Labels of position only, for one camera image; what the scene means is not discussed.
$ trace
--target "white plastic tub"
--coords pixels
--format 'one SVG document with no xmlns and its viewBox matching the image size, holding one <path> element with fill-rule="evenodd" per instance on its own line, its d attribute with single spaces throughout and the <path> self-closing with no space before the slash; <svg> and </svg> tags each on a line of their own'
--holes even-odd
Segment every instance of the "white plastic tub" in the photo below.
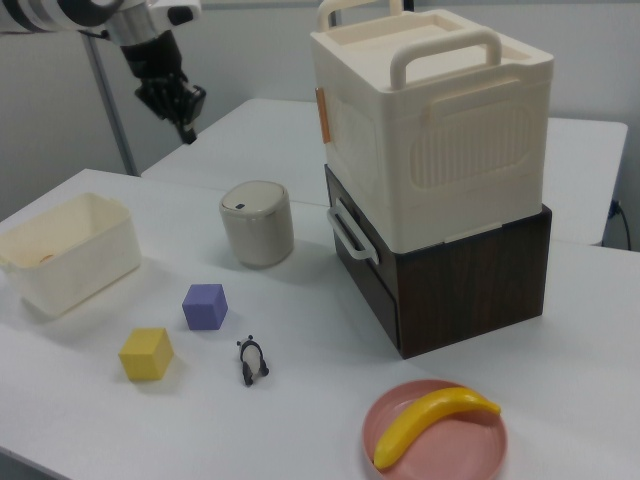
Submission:
<svg viewBox="0 0 640 480">
<path fill-rule="evenodd" d="M 0 236 L 0 267 L 29 302 L 57 316 L 140 265 L 129 210 L 92 193 Z"/>
<path fill-rule="evenodd" d="M 388 17 L 329 27 L 362 3 L 320 6 L 313 59 L 329 168 L 391 251 L 539 213 L 553 57 L 400 0 Z"/>
</svg>

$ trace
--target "beige cylinder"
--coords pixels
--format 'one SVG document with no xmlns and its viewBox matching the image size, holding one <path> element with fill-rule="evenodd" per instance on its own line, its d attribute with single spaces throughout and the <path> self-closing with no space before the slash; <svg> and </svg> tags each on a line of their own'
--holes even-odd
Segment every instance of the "beige cylinder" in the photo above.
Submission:
<svg viewBox="0 0 640 480">
<path fill-rule="evenodd" d="M 233 253 L 246 265 L 276 264 L 293 249 L 289 193 L 282 185 L 242 183 L 222 198 L 220 215 Z"/>
</svg>

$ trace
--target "toy panda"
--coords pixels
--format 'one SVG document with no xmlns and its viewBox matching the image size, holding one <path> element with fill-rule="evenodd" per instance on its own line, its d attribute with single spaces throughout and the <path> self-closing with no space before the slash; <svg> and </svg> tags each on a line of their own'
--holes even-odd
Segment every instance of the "toy panda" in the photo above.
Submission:
<svg viewBox="0 0 640 480">
<path fill-rule="evenodd" d="M 260 345 L 253 341 L 253 335 L 237 342 L 240 347 L 240 361 L 242 362 L 242 376 L 247 387 L 253 385 L 253 376 L 260 373 L 263 377 L 269 375 L 269 369 L 264 361 Z"/>
</svg>

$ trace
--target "pink plate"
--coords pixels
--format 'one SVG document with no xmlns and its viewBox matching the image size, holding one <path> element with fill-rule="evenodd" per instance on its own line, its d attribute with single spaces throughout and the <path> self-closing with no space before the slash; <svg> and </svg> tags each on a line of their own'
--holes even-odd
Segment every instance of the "pink plate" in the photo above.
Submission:
<svg viewBox="0 0 640 480">
<path fill-rule="evenodd" d="M 362 426 L 362 444 L 371 469 L 385 480 L 494 478 L 507 453 L 507 431 L 499 415 L 481 411 L 445 417 L 427 428 L 395 465 L 383 471 L 373 466 L 376 443 L 400 412 L 428 393 L 460 386 L 444 380 L 418 380 L 380 397 Z"/>
</svg>

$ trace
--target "drawer handle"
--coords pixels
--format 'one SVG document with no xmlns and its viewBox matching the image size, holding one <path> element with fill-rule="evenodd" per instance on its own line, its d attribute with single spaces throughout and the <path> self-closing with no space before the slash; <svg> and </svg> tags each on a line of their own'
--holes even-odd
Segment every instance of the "drawer handle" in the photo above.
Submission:
<svg viewBox="0 0 640 480">
<path fill-rule="evenodd" d="M 360 243 L 364 247 L 364 250 L 357 250 L 351 244 L 347 233 L 344 231 L 344 228 L 342 228 L 342 225 L 340 225 L 340 222 L 338 222 L 336 217 L 342 220 L 347 225 L 347 227 L 349 227 L 349 229 L 353 232 L 358 241 L 360 241 Z M 349 255 L 351 255 L 356 260 L 366 260 L 367 258 L 370 258 L 376 265 L 380 263 L 378 259 L 378 252 L 376 252 L 375 247 L 371 244 L 365 233 L 358 226 L 349 211 L 345 208 L 342 200 L 336 200 L 336 204 L 327 211 L 327 218 L 329 219 L 329 223 L 333 227 L 333 231 L 349 252 Z"/>
</svg>

